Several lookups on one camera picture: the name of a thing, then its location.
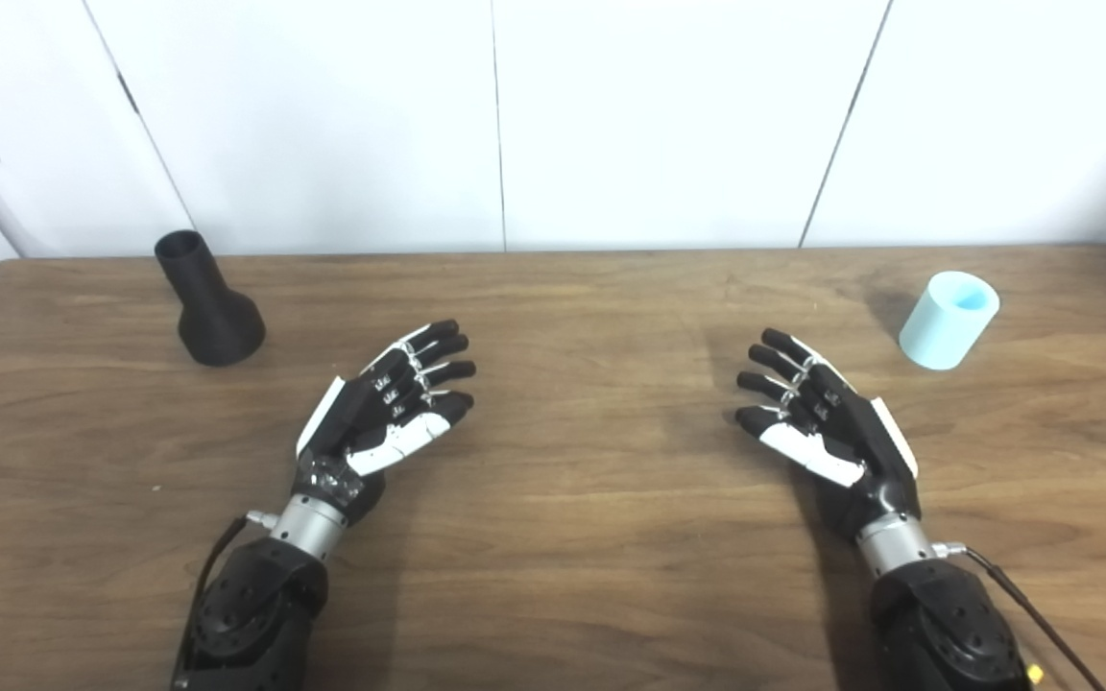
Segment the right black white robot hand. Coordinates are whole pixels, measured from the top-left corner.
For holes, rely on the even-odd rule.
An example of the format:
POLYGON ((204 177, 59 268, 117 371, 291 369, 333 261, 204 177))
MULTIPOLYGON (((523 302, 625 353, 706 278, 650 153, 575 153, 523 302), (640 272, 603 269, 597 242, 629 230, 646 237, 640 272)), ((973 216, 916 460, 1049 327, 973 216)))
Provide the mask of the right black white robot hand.
POLYGON ((735 384, 768 402, 734 419, 808 473, 825 528, 855 540, 890 514, 924 517, 916 456, 881 398, 857 392, 818 350, 776 328, 763 329, 749 358, 766 371, 739 371, 735 384))

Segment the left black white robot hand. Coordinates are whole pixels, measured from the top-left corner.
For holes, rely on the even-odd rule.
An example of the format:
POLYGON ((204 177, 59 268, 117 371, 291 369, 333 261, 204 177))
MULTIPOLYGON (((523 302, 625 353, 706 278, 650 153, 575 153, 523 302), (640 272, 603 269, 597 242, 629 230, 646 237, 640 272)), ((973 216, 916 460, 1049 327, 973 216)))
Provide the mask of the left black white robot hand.
POLYGON ((468 392, 442 389, 477 371, 451 358, 467 348, 456 320, 436 321, 393 342, 354 379, 333 379, 296 441, 294 494, 333 507, 347 528, 368 515, 385 491, 385 469, 472 410, 468 392))

